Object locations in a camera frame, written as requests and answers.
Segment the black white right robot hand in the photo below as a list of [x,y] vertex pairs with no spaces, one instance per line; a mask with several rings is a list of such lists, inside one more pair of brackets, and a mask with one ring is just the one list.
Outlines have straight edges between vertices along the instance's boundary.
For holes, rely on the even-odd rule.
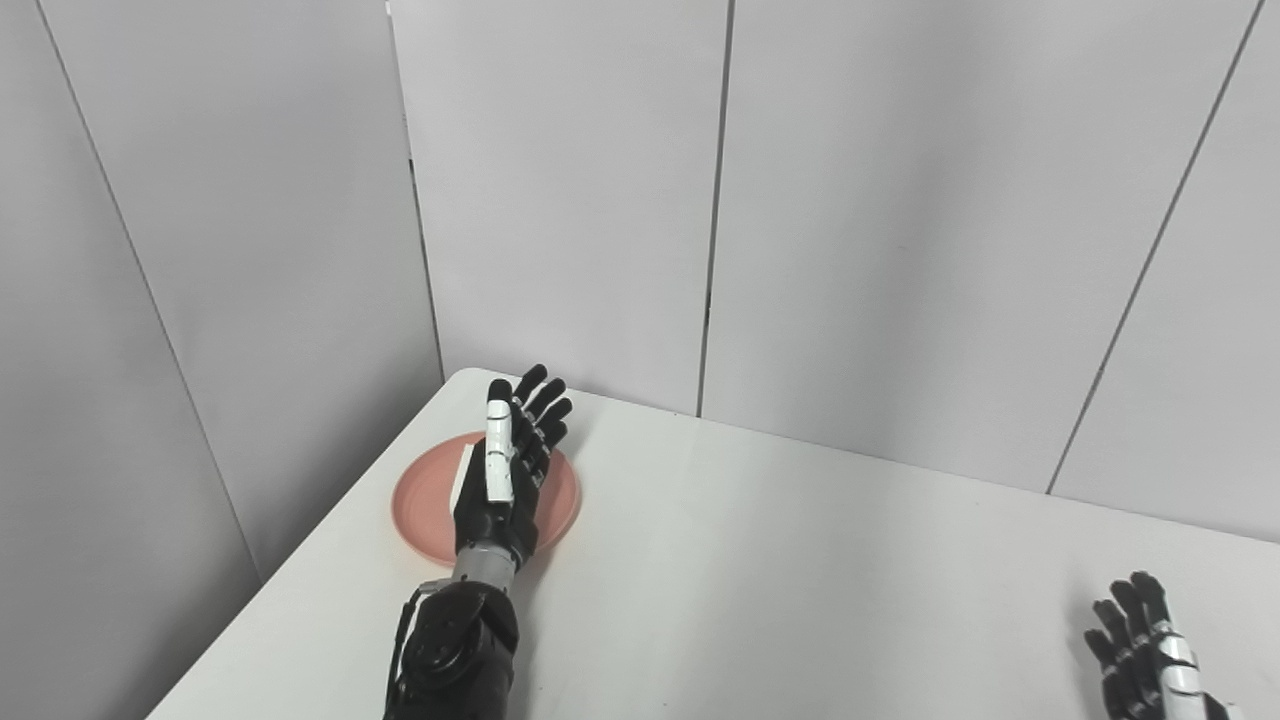
[[1199,659],[1172,621],[1167,592],[1155,575],[1134,571],[1112,582],[1108,592],[1107,600],[1092,603],[1101,626],[1083,633],[1100,665],[1108,719],[1245,716],[1207,692]]

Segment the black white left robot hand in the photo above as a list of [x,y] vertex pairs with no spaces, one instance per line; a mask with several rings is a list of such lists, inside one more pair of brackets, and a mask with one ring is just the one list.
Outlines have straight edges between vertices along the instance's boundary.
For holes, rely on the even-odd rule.
[[553,454],[568,434],[567,384],[535,364],[517,384],[494,379],[486,392],[483,438],[461,464],[452,505],[454,550],[504,550],[517,568],[535,551],[535,515]]

